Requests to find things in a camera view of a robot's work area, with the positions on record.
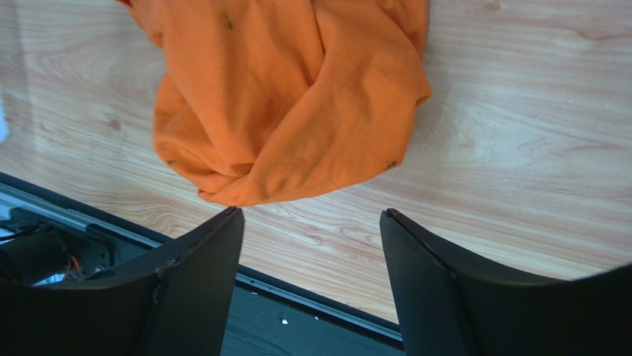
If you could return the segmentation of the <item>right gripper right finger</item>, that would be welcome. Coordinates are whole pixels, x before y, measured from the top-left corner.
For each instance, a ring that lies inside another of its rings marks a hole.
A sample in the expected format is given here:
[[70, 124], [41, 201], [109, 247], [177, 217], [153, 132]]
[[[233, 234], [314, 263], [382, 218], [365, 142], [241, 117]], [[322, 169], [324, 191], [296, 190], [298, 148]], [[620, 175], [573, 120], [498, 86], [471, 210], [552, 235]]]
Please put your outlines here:
[[578, 280], [518, 270], [394, 209], [381, 239], [407, 355], [629, 355], [631, 267]]

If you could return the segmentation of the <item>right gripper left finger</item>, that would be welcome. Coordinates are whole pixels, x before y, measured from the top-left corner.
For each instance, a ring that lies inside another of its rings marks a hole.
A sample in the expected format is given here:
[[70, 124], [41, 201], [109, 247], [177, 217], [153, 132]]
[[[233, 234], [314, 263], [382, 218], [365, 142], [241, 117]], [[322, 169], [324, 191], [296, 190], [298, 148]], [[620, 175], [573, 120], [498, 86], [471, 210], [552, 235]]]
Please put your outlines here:
[[1, 222], [1, 353], [219, 355], [244, 225], [227, 208], [115, 263], [109, 245], [15, 212]]

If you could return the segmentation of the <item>orange t shirt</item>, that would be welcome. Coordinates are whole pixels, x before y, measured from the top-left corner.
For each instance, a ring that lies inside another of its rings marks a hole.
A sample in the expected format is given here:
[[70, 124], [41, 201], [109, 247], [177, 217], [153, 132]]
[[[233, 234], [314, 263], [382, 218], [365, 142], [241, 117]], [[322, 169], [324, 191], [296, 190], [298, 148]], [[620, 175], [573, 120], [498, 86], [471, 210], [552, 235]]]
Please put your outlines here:
[[164, 56], [157, 156], [204, 200], [316, 197], [400, 165], [427, 1], [125, 1]]

